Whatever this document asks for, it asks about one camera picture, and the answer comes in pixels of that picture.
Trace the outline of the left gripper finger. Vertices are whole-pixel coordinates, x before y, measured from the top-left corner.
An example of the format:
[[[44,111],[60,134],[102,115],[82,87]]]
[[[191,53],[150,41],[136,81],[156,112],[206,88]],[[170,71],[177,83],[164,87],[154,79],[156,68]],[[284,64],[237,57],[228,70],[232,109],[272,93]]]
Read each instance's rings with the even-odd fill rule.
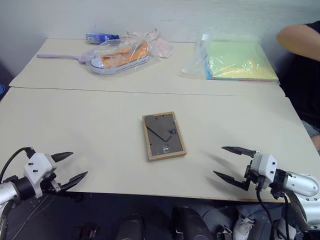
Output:
[[[86,175],[88,174],[88,171],[85,171],[83,173],[80,173],[72,178],[69,179],[69,182],[63,184],[61,186],[62,191],[67,191],[77,185]]]
[[[60,152],[60,153],[55,153],[53,155],[50,156],[50,159],[54,162],[54,163],[58,163],[63,161],[64,159],[72,156],[74,153],[67,151],[67,152]]]

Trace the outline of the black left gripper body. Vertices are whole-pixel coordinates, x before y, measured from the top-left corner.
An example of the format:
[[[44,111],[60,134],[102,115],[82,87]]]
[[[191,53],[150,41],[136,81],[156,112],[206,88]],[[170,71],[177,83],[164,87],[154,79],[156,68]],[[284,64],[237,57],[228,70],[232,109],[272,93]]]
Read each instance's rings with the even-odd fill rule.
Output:
[[[53,172],[41,181],[40,188],[43,194],[58,194],[62,191],[61,184],[55,180],[56,177],[57,175]]]

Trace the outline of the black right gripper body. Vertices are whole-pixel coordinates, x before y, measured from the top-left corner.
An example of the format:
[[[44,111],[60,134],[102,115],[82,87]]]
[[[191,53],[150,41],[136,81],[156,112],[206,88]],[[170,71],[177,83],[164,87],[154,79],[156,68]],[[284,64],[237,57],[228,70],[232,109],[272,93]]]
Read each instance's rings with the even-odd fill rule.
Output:
[[[253,182],[256,185],[255,190],[260,192],[262,190],[262,185],[260,183],[261,179],[259,174],[259,167],[261,164],[262,155],[259,151],[249,149],[245,149],[243,154],[252,158],[251,162],[249,163],[249,165],[247,165],[245,170],[244,178],[246,179],[246,181],[243,182],[244,190],[248,191],[250,182]]]

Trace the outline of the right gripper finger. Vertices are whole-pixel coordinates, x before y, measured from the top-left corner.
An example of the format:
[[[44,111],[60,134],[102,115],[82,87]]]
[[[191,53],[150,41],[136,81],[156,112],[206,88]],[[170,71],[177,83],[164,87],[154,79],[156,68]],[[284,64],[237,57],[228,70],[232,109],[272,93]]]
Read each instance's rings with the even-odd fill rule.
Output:
[[[231,177],[229,175],[226,175],[224,173],[221,172],[217,172],[217,171],[213,171],[218,177],[220,177],[222,180],[224,180],[225,182],[238,187],[244,191],[248,191],[250,184],[251,184],[251,180],[250,179],[246,179],[245,181],[237,181],[235,180],[234,177]]]
[[[255,150],[246,149],[239,146],[223,146],[222,149],[237,155],[246,155],[251,158],[256,154]]]

